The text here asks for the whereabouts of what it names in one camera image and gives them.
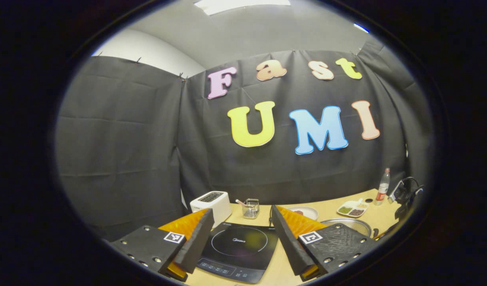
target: letter m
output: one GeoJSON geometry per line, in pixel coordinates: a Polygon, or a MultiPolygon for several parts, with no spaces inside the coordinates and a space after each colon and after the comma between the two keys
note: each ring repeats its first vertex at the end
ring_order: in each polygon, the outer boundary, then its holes
{"type": "Polygon", "coordinates": [[[338,106],[327,106],[323,109],[321,123],[318,123],[305,109],[290,112],[289,117],[295,121],[298,132],[298,147],[295,149],[295,153],[302,155],[313,152],[314,147],[309,143],[309,136],[320,151],[325,146],[327,136],[329,136],[327,143],[329,149],[347,147],[348,141],[344,138],[339,113],[338,106]]]}

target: black cooktop surface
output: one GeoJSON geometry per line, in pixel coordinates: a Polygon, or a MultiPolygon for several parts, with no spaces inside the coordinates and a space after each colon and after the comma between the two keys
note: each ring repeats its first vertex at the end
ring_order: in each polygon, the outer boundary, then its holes
{"type": "Polygon", "coordinates": [[[197,266],[227,279],[258,283],[277,239],[275,228],[223,222],[211,231],[197,266]]]}

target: stainless steel bowl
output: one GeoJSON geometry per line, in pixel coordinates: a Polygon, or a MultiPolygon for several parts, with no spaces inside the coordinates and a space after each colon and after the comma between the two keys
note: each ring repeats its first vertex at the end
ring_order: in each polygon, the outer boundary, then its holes
{"type": "Polygon", "coordinates": [[[372,228],[366,222],[361,221],[359,219],[341,217],[341,218],[325,220],[322,221],[321,223],[325,224],[326,226],[331,226],[332,224],[341,223],[349,228],[352,228],[353,230],[356,230],[357,232],[360,232],[365,236],[371,237],[372,235],[372,228]]]}

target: plastic bottle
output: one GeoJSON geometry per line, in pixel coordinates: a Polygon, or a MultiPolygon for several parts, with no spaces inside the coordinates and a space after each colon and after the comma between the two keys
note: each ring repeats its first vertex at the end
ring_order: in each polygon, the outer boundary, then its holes
{"type": "Polygon", "coordinates": [[[385,199],[385,194],[387,194],[389,185],[390,185],[390,168],[386,168],[385,174],[383,174],[383,177],[381,177],[381,182],[379,182],[378,195],[374,200],[374,204],[376,206],[379,206],[381,205],[381,203],[383,203],[383,199],[385,199]]]}

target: orange letter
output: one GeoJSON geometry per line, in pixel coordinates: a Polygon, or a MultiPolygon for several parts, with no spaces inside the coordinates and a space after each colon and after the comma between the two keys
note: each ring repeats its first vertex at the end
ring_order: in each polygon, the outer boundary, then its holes
{"type": "Polygon", "coordinates": [[[368,101],[360,100],[352,103],[352,107],[356,109],[358,115],[360,116],[360,121],[362,121],[363,133],[362,138],[365,140],[374,139],[379,136],[379,130],[374,125],[374,120],[372,119],[371,111],[369,106],[371,104],[368,101]]]}
{"type": "Polygon", "coordinates": [[[329,70],[327,64],[311,60],[308,66],[312,69],[312,74],[318,79],[333,79],[334,73],[329,70]]]}
{"type": "Polygon", "coordinates": [[[256,70],[258,70],[256,77],[261,81],[284,76],[287,72],[278,60],[265,60],[263,63],[258,64],[256,70]]]}

